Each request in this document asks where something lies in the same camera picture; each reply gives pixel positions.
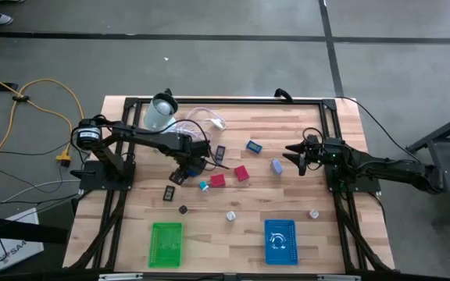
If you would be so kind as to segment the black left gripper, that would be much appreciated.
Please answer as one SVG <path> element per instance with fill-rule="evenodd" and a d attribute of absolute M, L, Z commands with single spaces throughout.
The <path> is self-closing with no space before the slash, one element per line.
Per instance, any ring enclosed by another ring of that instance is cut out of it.
<path fill-rule="evenodd" d="M 209 143 L 207 141 L 188 142 L 184 144 L 184 150 L 177 155 L 177 164 L 184 171 L 202 172 L 208 157 Z M 187 172 L 176 169 L 170 174 L 169 180 L 181 185 L 187 178 Z"/>

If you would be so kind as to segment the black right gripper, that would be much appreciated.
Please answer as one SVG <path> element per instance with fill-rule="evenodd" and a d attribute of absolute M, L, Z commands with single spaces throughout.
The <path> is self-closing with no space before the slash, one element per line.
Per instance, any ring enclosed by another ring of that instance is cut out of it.
<path fill-rule="evenodd" d="M 316 135 L 309 134 L 299 144 L 287 145 L 289 151 L 300 154 L 283 153 L 283 156 L 298 165 L 298 174 L 304 176 L 307 170 L 316 171 L 323 165 L 322 159 L 326 155 L 325 147 Z"/>

